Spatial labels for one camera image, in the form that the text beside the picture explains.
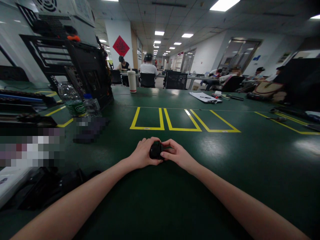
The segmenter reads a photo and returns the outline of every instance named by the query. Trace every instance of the ceiling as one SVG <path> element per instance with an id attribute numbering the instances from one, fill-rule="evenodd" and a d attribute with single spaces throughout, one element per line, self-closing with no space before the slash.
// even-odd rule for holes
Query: ceiling
<path id="1" fill-rule="evenodd" d="M 158 56 L 166 51 L 171 51 L 169 55 L 179 53 L 227 29 L 303 37 L 320 34 L 320 20 L 309 19 L 320 13 L 319 0 L 241 0 L 226 12 L 209 10 L 217 0 L 88 1 L 96 17 L 96 33 L 100 39 L 107 38 L 103 19 L 130 20 L 144 50 L 152 52 L 154 41 L 161 41 L 156 44 L 160 46 Z M 187 6 L 163 6 L 152 2 Z M 165 34 L 156 36 L 155 31 Z M 184 33 L 194 35 L 182 38 Z"/>

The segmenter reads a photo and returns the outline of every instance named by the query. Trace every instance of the hand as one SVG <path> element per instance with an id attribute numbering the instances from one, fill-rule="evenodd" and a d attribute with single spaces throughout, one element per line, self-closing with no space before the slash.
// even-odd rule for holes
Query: hand
<path id="1" fill-rule="evenodd" d="M 134 169 L 144 168 L 148 165 L 158 165 L 163 162 L 162 160 L 151 159 L 149 156 L 150 148 L 155 141 L 160 141 L 160 139 L 156 137 L 144 138 L 138 143 L 136 150 L 127 158 Z"/>
<path id="2" fill-rule="evenodd" d="M 174 161 L 179 167 L 183 168 L 187 172 L 191 173 L 191 171 L 199 165 L 199 163 L 194 160 L 193 157 L 177 142 L 169 139 L 162 143 L 164 147 L 172 147 L 165 149 L 164 152 L 161 153 L 161 156 L 166 160 Z"/>

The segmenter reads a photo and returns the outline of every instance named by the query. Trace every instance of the black computer mouse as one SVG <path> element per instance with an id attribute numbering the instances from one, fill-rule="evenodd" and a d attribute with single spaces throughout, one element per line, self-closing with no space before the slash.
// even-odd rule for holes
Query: black computer mouse
<path id="1" fill-rule="evenodd" d="M 163 146 L 159 141 L 157 141 L 152 144 L 152 146 L 150 148 L 149 156 L 151 159 L 164 160 L 164 158 L 161 157 L 161 155 L 160 155 L 161 152 L 163 152 Z"/>

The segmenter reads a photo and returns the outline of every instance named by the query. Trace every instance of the bottle label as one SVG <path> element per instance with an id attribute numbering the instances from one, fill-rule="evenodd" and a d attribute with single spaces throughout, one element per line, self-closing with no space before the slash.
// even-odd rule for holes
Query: bottle label
<path id="1" fill-rule="evenodd" d="M 66 105 L 66 107 L 72 116 L 84 116 L 86 114 L 86 109 L 82 102 L 72 105 Z"/>

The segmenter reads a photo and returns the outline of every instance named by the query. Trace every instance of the green workbench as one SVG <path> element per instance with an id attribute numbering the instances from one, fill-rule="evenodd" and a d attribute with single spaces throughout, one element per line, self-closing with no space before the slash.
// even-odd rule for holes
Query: green workbench
<path id="1" fill-rule="evenodd" d="M 103 110 L 110 124 L 95 143 L 72 142 L 75 127 L 67 109 L 51 114 L 65 125 L 65 166 L 60 172 L 75 170 L 77 164 L 85 174 L 106 170 L 128 157 L 144 137 L 172 138 L 199 163 L 315 238 L 320 135 L 303 126 L 307 121 L 293 116 L 286 124 L 266 120 L 264 116 L 278 117 L 268 112 L 275 105 L 248 99 L 205 104 L 184 90 L 138 88 L 130 93 L 127 87 L 112 88 L 114 101 Z M 11 237 L 38 213 L 1 213 L 0 239 Z M 201 182 L 167 161 L 121 179 L 75 237 L 107 238 L 250 236 Z"/>

